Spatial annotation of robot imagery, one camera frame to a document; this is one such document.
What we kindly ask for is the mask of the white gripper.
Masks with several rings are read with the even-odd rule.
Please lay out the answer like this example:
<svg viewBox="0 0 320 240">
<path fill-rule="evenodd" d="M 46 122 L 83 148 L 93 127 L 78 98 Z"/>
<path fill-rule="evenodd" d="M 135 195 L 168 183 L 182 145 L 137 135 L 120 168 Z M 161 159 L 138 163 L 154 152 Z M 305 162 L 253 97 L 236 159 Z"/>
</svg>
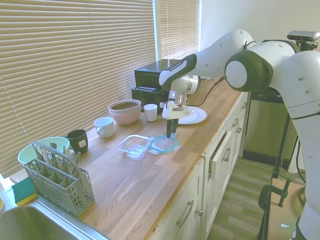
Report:
<svg viewBox="0 0 320 240">
<path fill-rule="evenodd" d="M 162 118 L 167 120 L 166 137 L 170 138 L 176 135 L 179 119 L 186 116 L 187 106 L 177 105 L 172 101 L 167 101 L 163 105 Z"/>
</svg>

